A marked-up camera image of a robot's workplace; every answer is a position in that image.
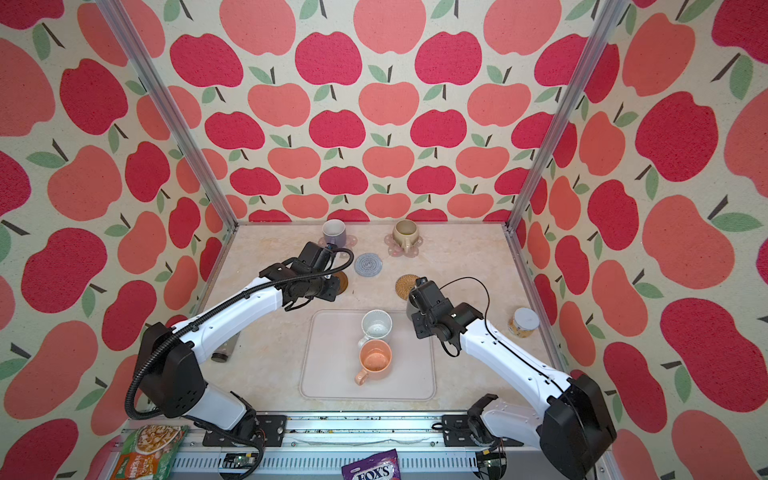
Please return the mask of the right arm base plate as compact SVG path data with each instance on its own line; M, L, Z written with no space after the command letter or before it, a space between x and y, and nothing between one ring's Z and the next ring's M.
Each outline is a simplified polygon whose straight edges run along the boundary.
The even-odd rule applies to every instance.
M443 415L431 428L443 436L447 447L479 447L494 449L502 445L522 447L523 443L507 437L496 437L485 426L479 416L468 414Z

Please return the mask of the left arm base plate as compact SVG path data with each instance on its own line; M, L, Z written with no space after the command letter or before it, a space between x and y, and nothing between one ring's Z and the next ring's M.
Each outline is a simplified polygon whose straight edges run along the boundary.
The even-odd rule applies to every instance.
M251 440L263 447L280 447L285 435L286 422L286 415L257 415L249 423L249 425L253 425L253 437ZM247 444L235 442L229 437L213 431L205 433L202 444L205 447L247 447Z

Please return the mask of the beige mug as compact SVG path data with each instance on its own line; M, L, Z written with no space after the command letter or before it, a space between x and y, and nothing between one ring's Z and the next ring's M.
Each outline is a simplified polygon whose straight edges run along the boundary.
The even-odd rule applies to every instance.
M415 254L420 233L417 224L409 219L403 219L396 223L392 231L395 245L405 254Z

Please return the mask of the grey round woven coaster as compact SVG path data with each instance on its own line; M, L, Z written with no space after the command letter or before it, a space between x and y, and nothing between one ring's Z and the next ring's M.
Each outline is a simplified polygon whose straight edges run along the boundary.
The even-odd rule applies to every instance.
M382 259L377 254L371 252L359 255L354 263L355 272L365 278L373 278L379 275L382 269Z

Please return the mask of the orange mug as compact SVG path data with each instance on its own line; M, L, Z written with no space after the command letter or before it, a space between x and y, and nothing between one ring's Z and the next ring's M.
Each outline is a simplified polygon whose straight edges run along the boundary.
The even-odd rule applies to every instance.
M361 370L355 376L355 383L363 385L366 381L386 378L391 370L392 350L390 345L379 339L365 342L359 352Z

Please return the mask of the tan round rattan coaster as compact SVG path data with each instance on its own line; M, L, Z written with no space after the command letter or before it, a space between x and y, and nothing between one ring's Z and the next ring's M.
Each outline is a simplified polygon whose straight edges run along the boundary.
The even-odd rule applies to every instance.
M395 292L399 298L407 301L410 291L416 286L419 277L415 274L402 275L395 282Z

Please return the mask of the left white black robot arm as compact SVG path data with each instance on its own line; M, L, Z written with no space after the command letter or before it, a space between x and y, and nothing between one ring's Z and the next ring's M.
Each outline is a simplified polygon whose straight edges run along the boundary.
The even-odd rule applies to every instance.
M208 382L200 366L262 317L302 308L315 299L334 301L340 289L336 275L353 262L348 248L309 242L298 256L264 268L246 287L209 310L172 327L149 326L125 395L127 416L184 418L236 445L262 446L265 437L254 408Z

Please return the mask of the brown round wooden coaster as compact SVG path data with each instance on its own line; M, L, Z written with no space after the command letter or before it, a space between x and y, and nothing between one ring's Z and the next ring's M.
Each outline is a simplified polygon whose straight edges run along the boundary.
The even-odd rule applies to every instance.
M348 279L348 277L347 277L345 272L337 272L337 273L334 274L334 277L339 280L338 294L341 295L348 288L349 279Z

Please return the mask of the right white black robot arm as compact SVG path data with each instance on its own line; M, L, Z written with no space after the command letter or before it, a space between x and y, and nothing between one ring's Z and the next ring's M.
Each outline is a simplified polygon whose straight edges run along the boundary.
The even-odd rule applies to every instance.
M435 336L481 361L520 393L534 412L524 414L496 394L467 411L466 428L481 446L503 438L537 447L568 479L584 479L616 440L617 432L597 383L573 378L528 354L474 307L448 300L434 305L408 301L419 339Z

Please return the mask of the white mug purple handle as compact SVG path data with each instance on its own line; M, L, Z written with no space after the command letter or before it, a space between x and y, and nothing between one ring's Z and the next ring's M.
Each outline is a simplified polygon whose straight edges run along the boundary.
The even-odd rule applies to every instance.
M327 220L322 226L322 233L327 245L344 247L347 243L346 225L342 220Z

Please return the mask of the pink flower coaster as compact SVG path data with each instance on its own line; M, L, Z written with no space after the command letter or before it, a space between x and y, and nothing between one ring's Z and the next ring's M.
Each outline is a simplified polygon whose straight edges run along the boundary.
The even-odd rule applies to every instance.
M419 247L424 243L424 238L419 237L408 252L403 250L403 248L395 241L392 234L387 234L384 237L384 243L387 245L388 254L391 257L415 258L419 254Z
M348 236L346 237L346 242L345 242L345 244L344 244L344 248L349 248L349 249L352 249L353 247L355 247L355 246L357 245L357 243L358 243L358 239L357 239L357 237L356 237L356 236L354 236L354 235L348 235ZM323 237L321 237L321 238L318 240L317 244L318 244L318 245L319 245L321 248L325 248L325 247L327 246L327 242L326 242L326 240L325 240Z

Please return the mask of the dark grey mug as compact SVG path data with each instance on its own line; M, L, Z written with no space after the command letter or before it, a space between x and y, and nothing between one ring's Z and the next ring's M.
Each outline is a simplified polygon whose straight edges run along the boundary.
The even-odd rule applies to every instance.
M406 302L406 316L410 321L413 321L413 315L417 312L416 307L410 302Z

